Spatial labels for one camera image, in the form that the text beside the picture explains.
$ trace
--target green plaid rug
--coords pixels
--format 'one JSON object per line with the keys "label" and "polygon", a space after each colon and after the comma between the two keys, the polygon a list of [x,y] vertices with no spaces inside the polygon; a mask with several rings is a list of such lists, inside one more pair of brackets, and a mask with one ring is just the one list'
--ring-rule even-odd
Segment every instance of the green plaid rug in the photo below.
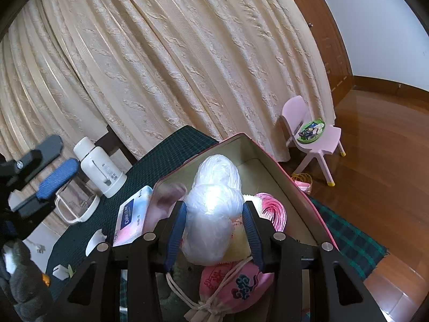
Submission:
{"label": "green plaid rug", "polygon": [[351,267],[355,268],[362,280],[375,269],[378,262],[387,254],[387,248],[372,237],[351,225],[330,208],[309,197],[325,221],[341,254]]}

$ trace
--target blue gripper pad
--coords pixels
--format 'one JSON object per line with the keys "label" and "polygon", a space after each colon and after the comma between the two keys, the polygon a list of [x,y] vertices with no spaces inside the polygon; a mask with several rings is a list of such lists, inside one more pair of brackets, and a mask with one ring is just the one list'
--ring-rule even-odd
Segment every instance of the blue gripper pad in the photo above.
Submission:
{"label": "blue gripper pad", "polygon": [[246,230],[247,240],[250,246],[250,251],[252,252],[253,262],[256,266],[258,266],[260,271],[263,271],[265,268],[265,263],[262,257],[262,242],[261,242],[261,238],[259,237],[255,222],[252,218],[252,214],[250,213],[250,209],[247,203],[243,204],[242,216],[243,216],[244,229]]}
{"label": "blue gripper pad", "polygon": [[171,270],[171,267],[176,261],[177,253],[180,249],[183,231],[185,230],[186,213],[186,204],[183,202],[167,242],[167,253],[164,261],[164,268],[166,272]]}
{"label": "blue gripper pad", "polygon": [[74,158],[64,161],[56,170],[39,185],[36,197],[39,200],[48,200],[66,184],[79,170],[79,162]]}

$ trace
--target chair leg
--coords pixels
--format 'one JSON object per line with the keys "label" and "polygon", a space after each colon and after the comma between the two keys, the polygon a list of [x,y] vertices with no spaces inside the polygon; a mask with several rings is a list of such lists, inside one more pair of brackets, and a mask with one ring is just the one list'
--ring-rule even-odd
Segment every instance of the chair leg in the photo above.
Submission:
{"label": "chair leg", "polygon": [[325,176],[326,182],[329,186],[335,186],[334,179],[332,179],[331,172],[329,171],[328,165],[326,164],[325,158],[321,153],[316,155],[317,161],[319,162],[320,168],[322,169],[323,175]]}
{"label": "chair leg", "polygon": [[346,155],[346,152],[343,149],[343,146],[341,145],[341,142],[338,140],[338,148],[340,149],[340,154],[342,157]]}
{"label": "chair leg", "polygon": [[292,145],[293,143],[293,137],[289,137],[288,140],[286,141],[286,157],[285,160],[283,162],[287,162],[290,160],[290,152],[289,152],[289,147]]}
{"label": "chair leg", "polygon": [[308,153],[305,157],[304,160],[301,161],[301,163],[299,164],[299,166],[297,167],[297,169],[293,172],[294,174],[298,174],[301,173],[304,168],[307,167],[307,165],[310,163],[310,161],[313,159],[314,155]]}

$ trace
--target bolt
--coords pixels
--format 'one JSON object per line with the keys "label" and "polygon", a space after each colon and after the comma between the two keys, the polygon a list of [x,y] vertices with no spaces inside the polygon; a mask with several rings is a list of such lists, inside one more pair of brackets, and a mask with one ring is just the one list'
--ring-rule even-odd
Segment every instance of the bolt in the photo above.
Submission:
{"label": "bolt", "polygon": [[106,242],[103,242],[97,246],[97,251],[106,251],[108,248],[109,245]]}
{"label": "bolt", "polygon": [[155,240],[155,238],[156,238],[157,236],[155,235],[155,233],[153,233],[153,232],[146,232],[144,235],[143,235],[143,238],[146,240],[146,241],[152,241],[152,240]]}
{"label": "bolt", "polygon": [[273,237],[275,240],[283,241],[286,238],[286,235],[283,232],[278,231],[273,235]]}
{"label": "bolt", "polygon": [[322,243],[322,248],[325,251],[332,251],[334,249],[334,246],[331,243],[329,243],[329,242],[323,242]]}

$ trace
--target child's plastic chair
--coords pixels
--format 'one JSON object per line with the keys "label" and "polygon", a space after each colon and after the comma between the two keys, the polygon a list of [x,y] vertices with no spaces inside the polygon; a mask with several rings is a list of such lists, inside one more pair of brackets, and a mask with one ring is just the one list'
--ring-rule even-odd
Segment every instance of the child's plastic chair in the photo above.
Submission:
{"label": "child's plastic chair", "polygon": [[316,141],[308,144],[300,143],[297,140],[299,130],[303,125],[312,121],[307,104],[305,104],[301,96],[293,97],[284,104],[282,117],[297,148],[307,154],[293,173],[301,173],[313,158],[317,158],[328,185],[334,186],[334,180],[323,156],[326,153],[332,155],[337,146],[340,149],[341,156],[346,155],[340,142],[341,129],[333,125],[326,125],[325,130]]}

